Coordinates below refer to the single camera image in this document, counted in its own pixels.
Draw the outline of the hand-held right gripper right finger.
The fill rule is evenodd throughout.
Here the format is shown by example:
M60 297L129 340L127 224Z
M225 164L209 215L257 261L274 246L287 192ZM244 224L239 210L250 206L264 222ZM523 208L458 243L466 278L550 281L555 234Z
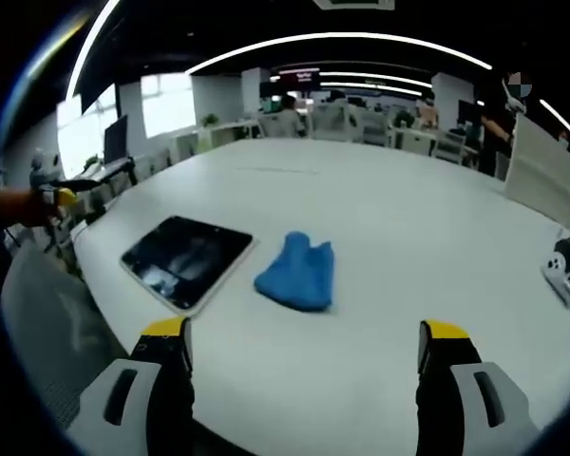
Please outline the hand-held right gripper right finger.
M418 455L522 455L538 437L524 392L462 328L423 320L417 373Z

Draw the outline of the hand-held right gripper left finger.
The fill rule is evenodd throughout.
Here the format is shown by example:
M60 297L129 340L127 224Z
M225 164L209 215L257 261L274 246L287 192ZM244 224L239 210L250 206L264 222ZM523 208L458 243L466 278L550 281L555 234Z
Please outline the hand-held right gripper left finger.
M156 321L82 392L68 436L84 455L191 455L192 375L190 319Z

